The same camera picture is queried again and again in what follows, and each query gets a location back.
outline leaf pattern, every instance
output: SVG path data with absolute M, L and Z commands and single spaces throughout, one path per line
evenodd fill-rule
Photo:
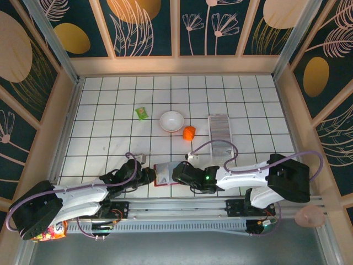
M 68 0 L 39 0 L 43 12 L 49 21 L 57 22 L 69 10 Z
M 114 0 L 112 4 L 120 18 L 115 19 L 110 15 L 115 27 L 114 50 L 117 56 L 149 56 L 153 49 L 154 35 L 148 13 L 141 9 L 137 2 L 136 13 L 127 0 Z

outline small white object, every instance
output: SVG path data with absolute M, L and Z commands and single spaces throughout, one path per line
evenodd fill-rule
M 163 130 L 173 133 L 183 127 L 184 118 L 178 112 L 166 112 L 161 116 L 159 124 Z

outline dark teal wallpaper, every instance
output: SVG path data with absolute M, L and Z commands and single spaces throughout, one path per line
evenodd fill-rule
M 235 55 L 248 6 L 249 0 L 181 0 L 180 55 Z
M 353 94 L 317 127 L 341 195 L 353 193 Z
M 294 69 L 311 117 L 353 79 L 353 2 L 337 1 Z
M 36 130 L 0 100 L 0 197 L 11 200 Z
M 170 56 L 169 0 L 100 0 L 117 57 Z
M 57 72 L 9 0 L 0 5 L 0 85 L 41 120 Z
M 279 4 L 276 0 L 261 0 L 244 55 L 279 55 L 305 4 L 305 1 L 282 0 Z

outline purple cable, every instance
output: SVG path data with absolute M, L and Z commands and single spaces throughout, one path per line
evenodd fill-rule
M 71 192 L 73 190 L 80 190 L 80 189 L 86 189 L 86 188 L 93 188 L 93 187 L 116 187 L 116 186 L 121 186 L 126 184 L 127 182 L 133 180 L 136 176 L 137 173 L 137 160 L 136 157 L 130 153 L 127 152 L 125 154 L 126 158 L 129 158 L 130 156 L 133 158 L 133 160 L 135 160 L 135 169 L 133 170 L 133 174 L 131 175 L 131 177 L 123 182 L 120 183 L 116 183 L 116 184 L 89 184 L 89 185 L 85 185 L 85 186 L 78 186 L 78 187 L 73 187 L 70 189 L 58 189 L 58 190 L 48 190 L 47 192 L 41 192 L 38 194 L 34 194 L 26 199 L 24 199 L 23 201 L 19 202 L 18 204 L 16 204 L 14 207 L 11 208 L 11 210 L 9 211 L 9 213 L 7 214 L 6 218 L 5 218 L 5 224 L 8 230 L 12 231 L 12 232 L 16 232 L 17 229 L 11 227 L 10 225 L 10 219 L 11 216 L 13 215 L 13 213 L 19 208 L 21 207 L 23 204 L 29 202 L 30 200 L 33 200 L 35 198 L 44 196 L 44 195 L 49 195 L 49 194 L 54 194 L 54 193 L 65 193 L 65 192 Z
M 235 151 L 236 151 L 234 157 L 232 157 L 231 159 L 227 160 L 227 161 L 224 163 L 224 165 L 223 165 L 224 169 L 225 169 L 227 172 L 231 173 L 231 174 L 247 174 L 247 173 L 254 173 L 254 172 L 258 172 L 258 171 L 262 171 L 262 170 L 268 169 L 268 168 L 270 168 L 270 167 L 277 166 L 278 164 L 283 163 L 283 162 L 285 162 L 285 161 L 288 161 L 288 160 L 290 160 L 290 159 L 292 159 L 292 158 L 294 158 L 294 157 L 297 157 L 297 156 L 303 156 L 303 155 L 310 155 L 310 154 L 313 154 L 313 155 L 317 155 L 317 156 L 319 157 L 319 159 L 320 159 L 319 168 L 318 168 L 318 170 L 316 171 L 316 173 L 315 173 L 315 174 L 311 177 L 311 179 L 310 179 L 310 181 L 313 181 L 313 180 L 320 174 L 320 172 L 321 172 L 321 170 L 322 170 L 322 168 L 323 168 L 323 166 L 324 166 L 324 158 L 323 158 L 323 156 L 322 156 L 319 152 L 317 152 L 317 151 L 303 151 L 303 152 L 299 152 L 299 153 L 294 153 L 293 155 L 290 155 L 290 156 L 287 156 L 287 157 L 285 157 L 285 158 L 282 158 L 282 159 L 280 159 L 280 160 L 278 160 L 278 161 L 276 161 L 276 162 L 274 162 L 274 163 L 272 163 L 272 164 L 269 164 L 269 165 L 267 165 L 267 166 L 264 166 L 264 167 L 254 168 L 254 169 L 249 169 L 249 170 L 242 170 L 242 171 L 232 171 L 232 170 L 230 170 L 229 168 L 227 168 L 227 164 L 228 164 L 229 162 L 233 161 L 233 160 L 234 160 L 234 161 L 236 160 L 237 156 L 239 155 L 238 149 L 237 149 L 236 146 L 233 145 L 231 142 L 226 141 L 226 140 L 221 140 L 221 139 L 219 139 L 219 140 L 215 139 L 215 140 L 208 141 L 208 142 L 202 144 L 202 145 L 201 145 L 199 148 L 197 148 L 195 151 L 191 152 L 191 154 L 193 155 L 193 154 L 196 153 L 199 149 L 203 148 L 205 145 L 208 145 L 208 144 L 210 144 L 210 143 L 212 143 L 212 142 L 216 142 L 216 141 L 217 141 L 217 142 L 226 142 L 227 144 L 231 145 L 231 146 L 235 149 Z

